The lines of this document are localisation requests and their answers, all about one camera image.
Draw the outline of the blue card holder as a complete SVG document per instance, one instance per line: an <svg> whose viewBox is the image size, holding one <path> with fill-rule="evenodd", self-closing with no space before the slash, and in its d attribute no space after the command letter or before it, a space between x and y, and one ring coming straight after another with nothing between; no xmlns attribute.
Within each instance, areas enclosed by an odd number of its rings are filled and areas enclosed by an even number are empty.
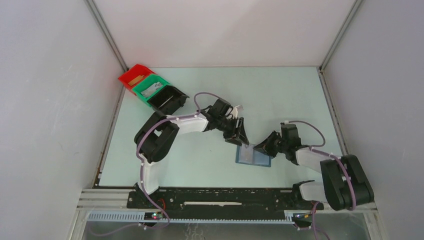
<svg viewBox="0 0 424 240"><path fill-rule="evenodd" d="M237 146L235 162L237 164L270 168L272 165L272 158L254 150L254 145L243 144Z"/></svg>

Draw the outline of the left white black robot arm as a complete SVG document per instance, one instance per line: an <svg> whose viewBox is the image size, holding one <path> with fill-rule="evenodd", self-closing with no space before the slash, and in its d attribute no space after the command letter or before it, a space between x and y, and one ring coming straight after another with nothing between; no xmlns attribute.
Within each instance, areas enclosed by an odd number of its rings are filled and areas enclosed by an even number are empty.
<svg viewBox="0 0 424 240"><path fill-rule="evenodd" d="M158 202L161 161L169 153L176 137L188 133L219 130L227 143L237 146L249 144L243 117L238 108L226 100L217 99L213 105L188 115L165 115L155 112L134 137L136 156L141 161L138 186L142 190L138 201L145 208Z"/></svg>

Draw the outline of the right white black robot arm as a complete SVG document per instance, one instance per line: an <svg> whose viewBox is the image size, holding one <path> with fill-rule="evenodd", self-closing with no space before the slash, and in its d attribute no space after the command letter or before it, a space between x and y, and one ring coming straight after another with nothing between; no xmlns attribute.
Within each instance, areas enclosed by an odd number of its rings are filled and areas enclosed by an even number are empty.
<svg viewBox="0 0 424 240"><path fill-rule="evenodd" d="M291 194L291 204L304 209L311 201L327 203L335 211L353 211L357 206L375 200L374 190L365 171L354 154L336 155L322 151L326 139L321 136L321 144L303 144L299 135L298 121L285 121L280 131L273 131L265 140L254 146L254 150L271 158L283 154L294 165L309 168L321 175L321 181L305 181L298 184L298 191Z"/></svg>

